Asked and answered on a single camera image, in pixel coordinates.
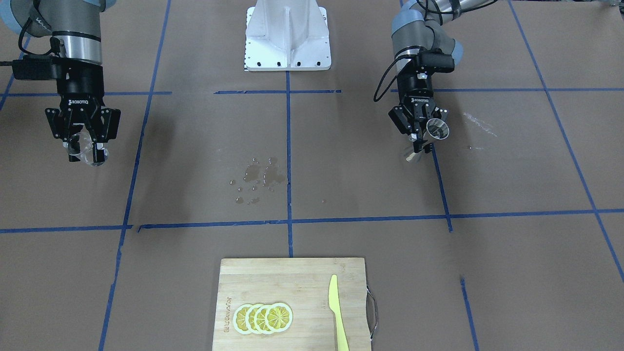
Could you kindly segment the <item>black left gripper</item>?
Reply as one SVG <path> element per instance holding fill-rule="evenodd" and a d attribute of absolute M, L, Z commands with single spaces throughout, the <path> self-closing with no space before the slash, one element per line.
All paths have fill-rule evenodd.
<path fill-rule="evenodd" d="M 408 136 L 413 153 L 429 154 L 432 142 L 426 137 L 426 123 L 430 118 L 446 122 L 448 109 L 438 108 L 434 101 L 432 74 L 418 73 L 416 61 L 400 61 L 397 65 L 399 106 L 388 115 L 401 134 Z"/>

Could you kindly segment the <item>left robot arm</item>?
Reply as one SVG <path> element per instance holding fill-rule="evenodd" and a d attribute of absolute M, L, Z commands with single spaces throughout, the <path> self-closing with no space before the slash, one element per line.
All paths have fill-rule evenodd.
<path fill-rule="evenodd" d="M 408 159 L 430 153 L 434 143 L 446 139 L 448 110 L 434 100 L 432 76 L 452 73 L 463 56 L 462 44 L 451 38 L 444 24 L 493 4 L 491 0 L 409 0 L 393 18 L 391 40 L 399 102 L 389 116 L 408 137 Z"/>

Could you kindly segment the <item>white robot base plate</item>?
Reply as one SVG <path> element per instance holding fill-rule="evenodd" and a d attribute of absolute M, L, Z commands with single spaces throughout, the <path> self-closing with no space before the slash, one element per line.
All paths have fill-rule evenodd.
<path fill-rule="evenodd" d="M 258 0 L 247 9 L 245 35 L 245 71 L 332 66 L 327 11 L 315 0 Z"/>

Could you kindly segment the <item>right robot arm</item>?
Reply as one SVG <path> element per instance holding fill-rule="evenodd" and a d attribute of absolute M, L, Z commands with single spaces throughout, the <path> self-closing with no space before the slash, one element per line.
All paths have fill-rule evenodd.
<path fill-rule="evenodd" d="M 45 109 L 70 162 L 101 166 L 121 112 L 103 102 L 100 14 L 113 0 L 3 0 L 1 18 L 18 34 L 22 58 L 3 61 L 17 80 L 55 81 L 58 108 Z"/>

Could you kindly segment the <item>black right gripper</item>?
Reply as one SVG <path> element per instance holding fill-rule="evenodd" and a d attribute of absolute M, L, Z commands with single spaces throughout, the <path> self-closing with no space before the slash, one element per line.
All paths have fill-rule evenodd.
<path fill-rule="evenodd" d="M 80 134 L 82 127 L 91 130 L 93 163 L 103 164 L 107 158 L 103 145 L 117 137 L 121 117 L 119 109 L 105 108 L 103 68 L 91 63 L 58 66 L 59 109 L 45 109 L 51 132 L 64 143 L 69 162 L 79 162 L 82 149 L 74 135 Z"/>

